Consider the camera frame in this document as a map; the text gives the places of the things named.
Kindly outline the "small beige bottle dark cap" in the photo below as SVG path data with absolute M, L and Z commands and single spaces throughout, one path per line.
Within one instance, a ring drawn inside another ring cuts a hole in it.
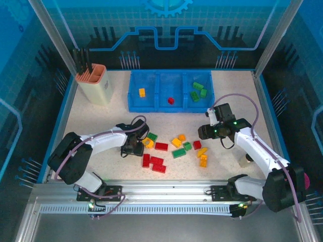
M 249 165 L 253 164 L 254 160 L 249 156 L 249 154 L 245 154 L 239 159 L 238 163 L 241 168 L 246 168 Z

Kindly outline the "beige utensil holder pink rim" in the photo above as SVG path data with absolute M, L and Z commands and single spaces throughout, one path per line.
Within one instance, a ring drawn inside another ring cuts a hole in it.
M 87 69 L 82 75 L 77 74 L 76 81 L 91 103 L 101 106 L 109 104 L 113 87 L 104 65 L 92 64 L 92 72 Z

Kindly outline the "small black controller board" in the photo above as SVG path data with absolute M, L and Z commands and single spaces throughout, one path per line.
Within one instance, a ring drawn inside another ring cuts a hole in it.
M 99 205 L 96 200 L 91 199 L 89 204 L 88 204 L 88 212 L 89 212 L 89 217 L 94 220 L 99 219 L 102 214 L 98 214 L 98 212 L 105 212 L 106 211 L 106 206 L 104 205 Z
M 247 208 L 252 204 L 249 202 L 233 204 L 229 206 L 232 218 L 240 218 L 246 215 Z

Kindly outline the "grey metal platform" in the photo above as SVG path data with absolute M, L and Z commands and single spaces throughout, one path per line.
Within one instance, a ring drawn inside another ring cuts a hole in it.
M 37 215 L 32 242 L 323 242 L 323 210 L 305 211 L 297 225 L 292 212 L 265 207 L 234 220 L 215 215 Z

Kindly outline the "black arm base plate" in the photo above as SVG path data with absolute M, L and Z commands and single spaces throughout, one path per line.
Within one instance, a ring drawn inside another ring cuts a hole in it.
M 100 198 L 97 198 L 79 188 L 76 200 L 78 202 L 90 202 L 91 200 L 96 202 L 120 202 L 121 192 L 122 186 L 102 185 L 96 192 L 93 192 L 95 195 L 100 196 Z
M 211 198 L 213 202 L 248 202 L 256 201 L 256 198 L 242 195 L 230 186 L 211 186 Z

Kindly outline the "aluminium mounting rail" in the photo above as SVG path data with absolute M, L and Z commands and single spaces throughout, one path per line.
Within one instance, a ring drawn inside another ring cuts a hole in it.
M 203 204 L 211 203 L 205 192 L 213 185 L 225 186 L 226 180 L 109 180 L 122 186 L 128 204 Z M 77 192 L 72 185 L 60 182 L 35 184 L 28 203 L 72 204 Z

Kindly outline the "aluminium frame post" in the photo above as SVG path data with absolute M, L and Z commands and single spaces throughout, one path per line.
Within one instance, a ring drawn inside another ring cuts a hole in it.
M 285 36 L 291 22 L 293 21 L 296 13 L 298 12 L 300 6 L 304 0 L 290 0 L 288 7 L 286 8 L 284 14 L 282 15 L 275 31 L 273 32 L 268 45 L 264 49 L 257 65 L 255 68 L 254 76 L 259 78 L 274 54 L 276 48 L 278 47 L 280 41 Z
M 75 62 L 67 46 L 65 45 L 57 27 L 55 26 L 52 18 L 50 17 L 46 7 L 44 6 L 41 0 L 28 0 L 28 2 L 32 6 L 35 14 L 37 15 L 44 29 L 46 30 L 55 48 L 59 52 L 62 60 L 66 64 L 71 75 L 75 77 L 77 74 Z

